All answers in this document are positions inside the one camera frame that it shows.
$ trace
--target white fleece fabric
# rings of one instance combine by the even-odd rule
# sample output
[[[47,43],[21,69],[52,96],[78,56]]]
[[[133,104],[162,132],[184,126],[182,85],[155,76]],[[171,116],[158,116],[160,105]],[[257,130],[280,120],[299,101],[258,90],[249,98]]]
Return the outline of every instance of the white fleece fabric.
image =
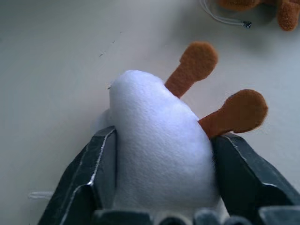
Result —
[[[211,143],[197,116],[164,82],[127,71],[100,120],[118,133],[115,209],[193,215],[219,201]]]

